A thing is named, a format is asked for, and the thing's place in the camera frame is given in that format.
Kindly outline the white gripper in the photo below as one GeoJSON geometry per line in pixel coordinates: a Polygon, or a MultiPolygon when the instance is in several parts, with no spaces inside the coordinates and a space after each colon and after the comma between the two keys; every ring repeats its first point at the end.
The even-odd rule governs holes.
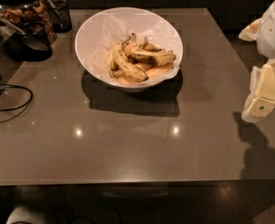
{"type": "Polygon", "coordinates": [[[250,93],[241,112],[244,121],[255,123],[275,108],[275,0],[261,18],[240,32],[239,39],[255,41],[258,53],[270,59],[261,68],[253,67],[250,93]]]}

